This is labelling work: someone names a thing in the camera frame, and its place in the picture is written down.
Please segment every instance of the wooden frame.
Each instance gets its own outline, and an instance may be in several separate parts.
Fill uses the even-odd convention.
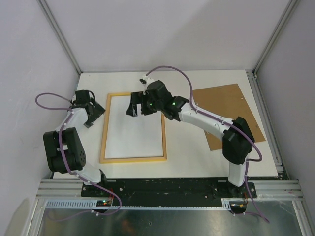
[[[102,136],[102,143],[101,143],[101,151],[100,151],[99,162],[101,164],[104,164],[104,163],[128,163],[128,162],[166,161],[167,160],[167,154],[166,154],[165,120],[164,120],[164,115],[163,114],[161,114],[163,156],[130,157],[130,158],[127,157],[127,158],[108,158],[108,159],[106,159],[106,157],[105,157],[106,141],[107,141],[107,132],[108,132],[110,106],[111,106],[112,97],[129,96],[129,95],[130,95],[130,92],[109,93],[107,95],[106,112],[105,112],[105,119],[104,119],[103,136]]]

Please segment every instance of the wire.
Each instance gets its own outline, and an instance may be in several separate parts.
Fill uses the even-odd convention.
[[[49,215],[50,211],[48,211],[47,218],[50,219],[51,221],[54,221],[54,222],[62,222],[62,221],[70,220],[70,219],[72,219],[72,218],[74,218],[74,217],[76,217],[78,215],[81,215],[83,213],[88,213],[88,212],[93,213],[94,211],[93,210],[84,210],[84,211],[78,212],[78,213],[76,213],[74,215],[71,215],[69,217],[66,217],[64,219],[56,220],[56,219],[51,218],[51,216]]]
[[[113,194],[110,194],[110,195],[109,195],[109,201],[107,201],[107,203],[109,202],[110,204],[112,204],[113,201],[114,201],[114,195],[113,195]]]
[[[120,210],[120,208],[121,208],[122,205],[123,205],[123,204],[122,204],[122,200],[120,199],[120,197],[119,197],[116,193],[114,193],[114,192],[112,192],[112,191],[110,191],[110,190],[108,190],[108,189],[106,189],[106,188],[104,188],[104,187],[102,187],[102,186],[100,186],[100,185],[98,185],[98,184],[96,184],[96,183],[90,182],[89,180],[87,180],[87,179],[81,177],[80,175],[78,175],[78,174],[72,172],[71,169],[70,169],[70,167],[69,167],[69,165],[68,165],[68,162],[67,162],[67,159],[66,159],[66,156],[65,156],[65,153],[64,153],[64,149],[63,149],[62,131],[63,131],[63,128],[66,126],[66,124],[67,124],[67,123],[70,121],[70,119],[72,118],[74,112],[73,112],[70,108],[50,108],[50,107],[45,107],[45,106],[41,105],[41,104],[38,102],[38,99],[39,99],[39,97],[41,97],[41,96],[43,96],[43,95],[53,95],[53,96],[56,96],[56,97],[60,97],[60,98],[66,100],[66,101],[68,101],[68,102],[70,102],[70,103],[71,103],[71,100],[68,100],[68,99],[66,99],[65,97],[62,97],[62,96],[60,96],[60,95],[58,95],[58,94],[55,94],[55,93],[45,92],[45,93],[41,93],[41,94],[39,94],[39,95],[36,96],[36,98],[35,98],[35,103],[36,103],[39,107],[41,107],[41,108],[43,108],[43,109],[46,109],[46,110],[67,110],[67,111],[70,112],[69,116],[67,117],[67,119],[66,119],[66,120],[64,121],[64,123],[62,124],[62,126],[61,126],[61,128],[60,128],[60,130],[59,130],[59,134],[58,134],[60,151],[61,151],[61,155],[62,155],[62,158],[63,158],[63,163],[64,163],[64,165],[65,165],[65,168],[66,168],[67,172],[68,172],[70,175],[76,175],[76,176],[77,176],[80,180],[82,180],[83,182],[87,182],[87,183],[89,183],[89,184],[91,184],[91,185],[93,185],[93,186],[95,186],[95,187],[97,187],[97,188],[99,188],[99,189],[101,189],[101,190],[104,190],[105,192],[108,192],[109,194],[112,194],[113,196],[115,196],[115,197],[118,199],[118,201],[119,201],[119,207],[118,207],[115,211],[109,212],[109,213],[99,213],[99,212],[98,212],[98,214],[100,214],[100,215],[112,215],[112,214],[116,213],[117,211]]]
[[[256,205],[256,203],[255,203],[255,201],[254,201],[254,199],[253,199],[253,197],[252,197],[251,190],[250,190],[250,188],[249,188],[249,186],[248,186],[248,182],[247,182],[247,173],[248,173],[249,161],[254,161],[254,162],[262,161],[262,154],[261,154],[260,150],[258,149],[258,147],[256,146],[256,144],[250,139],[250,137],[248,137],[242,130],[240,130],[240,129],[239,129],[238,127],[236,127],[235,125],[230,124],[230,123],[224,121],[223,119],[220,119],[220,118],[218,118],[218,117],[215,117],[215,116],[213,116],[213,115],[211,115],[211,114],[209,114],[209,113],[206,113],[206,112],[197,110],[197,108],[196,108],[196,107],[194,106],[194,104],[193,104],[192,84],[191,84],[191,81],[190,81],[190,79],[188,78],[188,76],[187,76],[182,70],[180,70],[180,69],[178,69],[178,68],[176,68],[176,67],[173,67],[173,66],[169,66],[169,65],[161,65],[161,66],[157,66],[157,67],[153,68],[152,70],[150,70],[150,71],[146,74],[146,76],[150,75],[152,72],[154,72],[154,71],[156,71],[156,70],[158,70],[158,69],[160,69],[160,68],[169,68],[169,69],[176,70],[176,71],[178,71],[179,73],[181,73],[181,74],[186,78],[186,80],[187,80],[188,83],[189,83],[189,88],[190,88],[189,104],[190,104],[191,108],[192,108],[195,112],[200,113],[200,114],[202,114],[202,115],[204,115],[204,116],[210,117],[210,118],[212,118],[212,119],[214,119],[214,120],[216,120],[216,121],[218,121],[218,122],[220,122],[220,123],[222,123],[222,124],[226,124],[226,125],[230,126],[231,128],[235,129],[235,130],[236,130],[237,132],[239,132],[239,133],[253,146],[253,148],[256,150],[256,152],[257,152],[257,154],[258,154],[258,156],[259,156],[259,159],[247,159],[247,160],[246,160],[246,170],[245,170],[244,182],[245,182],[245,186],[246,186],[246,189],[247,189],[247,191],[248,191],[248,194],[249,194],[249,196],[250,196],[250,198],[251,198],[251,200],[252,200],[252,203],[253,203],[254,207],[256,208],[256,210],[257,210],[259,216],[260,216],[265,222],[270,223],[269,220],[262,214],[262,212],[259,210],[258,206]],[[247,214],[251,214],[251,215],[254,215],[254,214],[255,214],[255,215],[257,215],[257,213],[251,213],[251,212],[248,212]]]
[[[95,94],[89,90],[89,92],[92,94],[93,99],[95,100]]]
[[[255,213],[255,212],[235,213],[233,210],[230,210],[230,212],[233,214],[233,216],[236,216],[236,215],[253,215],[253,216],[261,217],[258,213]]]
[[[244,203],[247,205],[248,204],[248,197],[247,194],[244,193]]]

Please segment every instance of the white wall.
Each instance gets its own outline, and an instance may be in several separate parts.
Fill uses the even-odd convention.
[[[78,75],[35,0],[2,1],[0,29],[0,235],[19,235],[49,173],[42,135],[65,116],[37,107],[35,96],[50,91],[71,97]]]
[[[47,0],[83,71],[253,69],[289,0]]]
[[[302,0],[258,73],[283,159],[315,221],[315,1]]]

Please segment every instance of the cork board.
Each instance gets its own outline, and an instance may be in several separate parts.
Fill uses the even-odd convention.
[[[166,161],[165,121],[161,112],[126,115],[130,93],[109,93],[99,162]]]
[[[198,106],[226,118],[243,117],[255,138],[255,142],[263,142],[265,138],[245,100],[238,84],[212,88],[196,89],[192,92]],[[205,132],[211,151],[222,149],[222,141]]]

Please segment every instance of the white paper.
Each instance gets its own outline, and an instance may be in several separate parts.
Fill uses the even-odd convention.
[[[110,106],[105,158],[163,156],[161,112],[126,115],[130,96],[113,96]]]

